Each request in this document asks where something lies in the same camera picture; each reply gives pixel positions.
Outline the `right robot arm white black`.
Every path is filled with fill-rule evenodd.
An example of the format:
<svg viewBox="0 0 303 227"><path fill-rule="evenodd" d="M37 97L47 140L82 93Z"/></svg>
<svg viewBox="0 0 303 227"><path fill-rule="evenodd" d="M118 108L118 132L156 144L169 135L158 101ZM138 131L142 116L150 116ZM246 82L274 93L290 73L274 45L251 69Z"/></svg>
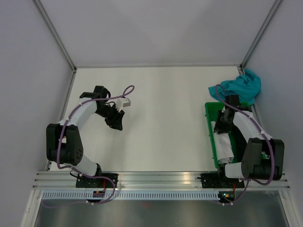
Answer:
<svg viewBox="0 0 303 227"><path fill-rule="evenodd" d="M240 104L238 95L225 97L211 129L219 166L216 181L220 186L228 186L234 178L261 185L281 179L284 143L262 129L251 109Z"/></svg>

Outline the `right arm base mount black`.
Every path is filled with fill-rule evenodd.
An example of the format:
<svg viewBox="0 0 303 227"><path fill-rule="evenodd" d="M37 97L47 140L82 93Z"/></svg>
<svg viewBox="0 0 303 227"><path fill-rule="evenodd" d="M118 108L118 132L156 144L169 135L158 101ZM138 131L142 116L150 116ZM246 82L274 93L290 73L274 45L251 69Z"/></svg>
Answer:
<svg viewBox="0 0 303 227"><path fill-rule="evenodd" d="M220 177L217 173L204 173L198 179L201 181L204 189L243 189L245 184L236 178Z"/></svg>

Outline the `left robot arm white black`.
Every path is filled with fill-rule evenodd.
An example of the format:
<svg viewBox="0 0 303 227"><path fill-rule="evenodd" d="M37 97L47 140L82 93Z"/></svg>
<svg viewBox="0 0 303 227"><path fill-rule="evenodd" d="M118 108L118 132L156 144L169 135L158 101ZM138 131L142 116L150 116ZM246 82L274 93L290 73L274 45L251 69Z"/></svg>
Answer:
<svg viewBox="0 0 303 227"><path fill-rule="evenodd" d="M99 187L103 183L100 164L85 156L80 131L93 114L103 117L111 129L122 131L123 109L130 105L131 101L125 95L112 97L104 86L95 86L93 92L82 93L78 104L65 119L47 126L47 159L55 162L58 169L69 168L87 177L92 187Z"/></svg>

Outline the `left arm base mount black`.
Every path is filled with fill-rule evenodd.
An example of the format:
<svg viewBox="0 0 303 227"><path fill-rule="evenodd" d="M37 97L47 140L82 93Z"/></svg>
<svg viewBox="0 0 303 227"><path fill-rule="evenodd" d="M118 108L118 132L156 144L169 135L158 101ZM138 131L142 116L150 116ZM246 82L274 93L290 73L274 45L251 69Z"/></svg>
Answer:
<svg viewBox="0 0 303 227"><path fill-rule="evenodd" d="M118 183L118 174L105 173L102 178L88 178L85 176L77 175L76 188L102 188L113 189L116 188Z"/></svg>

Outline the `white t shirt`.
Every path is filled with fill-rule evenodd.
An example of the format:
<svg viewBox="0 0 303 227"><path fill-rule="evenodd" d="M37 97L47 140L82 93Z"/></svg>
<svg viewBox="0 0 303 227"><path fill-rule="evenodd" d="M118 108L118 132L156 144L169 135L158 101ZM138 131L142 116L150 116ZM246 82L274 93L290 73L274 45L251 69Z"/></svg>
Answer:
<svg viewBox="0 0 303 227"><path fill-rule="evenodd" d="M215 121L211 122L214 144L216 149L216 157L218 164L228 164L234 159L231 140L228 133L218 134L214 131Z"/></svg>

